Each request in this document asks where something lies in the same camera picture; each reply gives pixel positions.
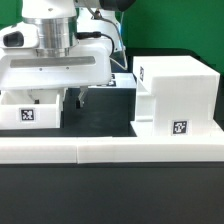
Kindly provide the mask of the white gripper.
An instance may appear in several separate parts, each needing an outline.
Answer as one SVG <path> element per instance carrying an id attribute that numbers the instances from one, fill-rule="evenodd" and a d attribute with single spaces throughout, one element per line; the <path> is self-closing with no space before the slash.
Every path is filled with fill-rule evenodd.
<path id="1" fill-rule="evenodd" d="M 27 90 L 32 102 L 40 104 L 31 89 L 80 87 L 76 107 L 82 108 L 88 86 L 109 82 L 108 39 L 80 40 L 57 56 L 39 56 L 38 44 L 34 25 L 21 22 L 0 31 L 0 90 Z"/>

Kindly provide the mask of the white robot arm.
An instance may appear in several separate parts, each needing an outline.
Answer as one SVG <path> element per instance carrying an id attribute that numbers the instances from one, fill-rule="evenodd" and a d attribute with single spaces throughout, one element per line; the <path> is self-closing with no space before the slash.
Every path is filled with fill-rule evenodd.
<path id="1" fill-rule="evenodd" d="M 124 49 L 118 26 L 104 13 L 136 0 L 22 0 L 22 21 L 0 30 L 0 91 L 78 87 L 111 79 L 112 55 Z"/>

